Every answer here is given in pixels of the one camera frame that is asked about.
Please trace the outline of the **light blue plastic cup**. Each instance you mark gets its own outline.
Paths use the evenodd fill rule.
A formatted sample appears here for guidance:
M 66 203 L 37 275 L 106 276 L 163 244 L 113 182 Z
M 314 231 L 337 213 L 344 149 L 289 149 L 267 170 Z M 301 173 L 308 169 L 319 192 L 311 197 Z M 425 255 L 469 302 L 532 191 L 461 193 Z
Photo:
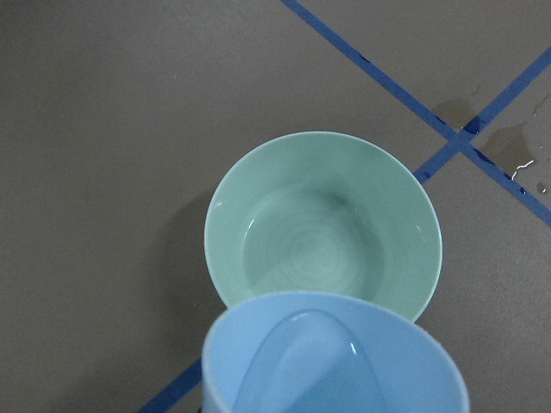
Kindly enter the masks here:
M 203 345 L 206 412 L 467 412 L 443 346 L 400 315 L 329 293 L 226 310 Z

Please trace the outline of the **mint green ceramic bowl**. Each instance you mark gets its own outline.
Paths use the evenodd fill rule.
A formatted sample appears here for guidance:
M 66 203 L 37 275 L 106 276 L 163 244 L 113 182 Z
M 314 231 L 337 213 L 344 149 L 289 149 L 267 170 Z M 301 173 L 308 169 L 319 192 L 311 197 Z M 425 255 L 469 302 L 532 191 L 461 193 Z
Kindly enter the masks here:
M 413 173 L 379 146 L 311 131 L 240 158 L 214 190 L 207 270 L 224 305 L 316 291 L 416 321 L 443 264 L 435 208 Z

